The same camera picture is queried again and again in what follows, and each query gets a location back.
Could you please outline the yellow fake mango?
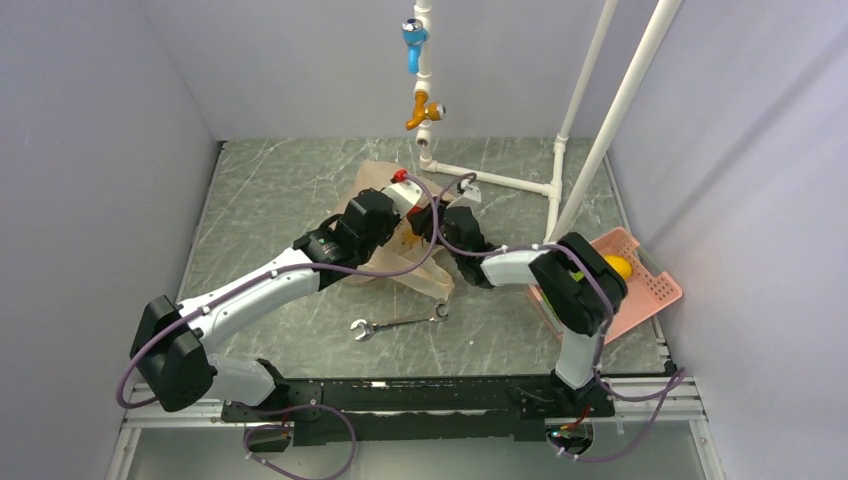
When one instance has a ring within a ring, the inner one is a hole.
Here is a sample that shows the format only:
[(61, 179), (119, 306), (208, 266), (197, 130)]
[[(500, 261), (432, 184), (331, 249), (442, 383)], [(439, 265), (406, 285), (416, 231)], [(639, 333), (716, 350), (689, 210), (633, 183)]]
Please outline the yellow fake mango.
[(627, 280), (632, 276), (633, 267), (626, 258), (618, 255), (604, 255), (603, 259), (622, 279)]

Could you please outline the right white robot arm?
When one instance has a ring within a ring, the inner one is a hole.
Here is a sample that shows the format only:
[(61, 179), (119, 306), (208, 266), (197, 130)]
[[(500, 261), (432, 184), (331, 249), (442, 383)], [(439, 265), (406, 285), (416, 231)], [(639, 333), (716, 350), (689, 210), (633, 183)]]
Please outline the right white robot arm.
[(551, 388), (557, 411), (574, 415), (590, 399), (588, 386), (599, 369), (602, 341), (628, 294), (625, 277), (582, 235), (570, 232), (554, 243), (497, 247), (488, 242), (468, 207), (415, 207), (407, 215), (413, 233), (434, 237), (450, 251), (464, 280), (480, 288), (531, 285), (540, 288), (564, 326)]

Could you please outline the orange banana-print plastic bag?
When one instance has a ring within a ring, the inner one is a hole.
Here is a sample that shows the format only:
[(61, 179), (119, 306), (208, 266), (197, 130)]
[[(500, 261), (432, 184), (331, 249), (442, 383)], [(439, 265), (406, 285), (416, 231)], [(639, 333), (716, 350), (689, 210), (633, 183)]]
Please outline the orange banana-print plastic bag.
[[(351, 186), (340, 196), (332, 214), (342, 213), (348, 202), (361, 190), (374, 188), (380, 190), (390, 185), (393, 175), (401, 167), (396, 163), (365, 160), (357, 170)], [(393, 272), (412, 266), (421, 260), (429, 248), (428, 240), (413, 233), (409, 221), (404, 218), (395, 230), (392, 238), (376, 249), (371, 259), (359, 267), (366, 272)], [(447, 300), (455, 286), (450, 273), (439, 266), (433, 257), (409, 273), (386, 277), (421, 294), (436, 300)]]

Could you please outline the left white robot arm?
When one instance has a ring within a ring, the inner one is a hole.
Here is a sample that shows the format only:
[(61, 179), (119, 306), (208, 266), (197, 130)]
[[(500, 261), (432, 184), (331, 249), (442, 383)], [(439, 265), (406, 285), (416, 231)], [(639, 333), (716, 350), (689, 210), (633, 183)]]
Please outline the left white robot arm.
[(235, 333), (266, 314), (317, 293), (367, 263), (415, 207), (421, 191), (409, 182), (366, 189), (345, 210), (261, 268), (210, 293), (175, 303), (160, 296), (145, 307), (131, 347), (135, 367), (165, 411), (201, 399), (248, 405), (264, 420), (287, 406), (282, 375), (269, 361), (218, 354)]

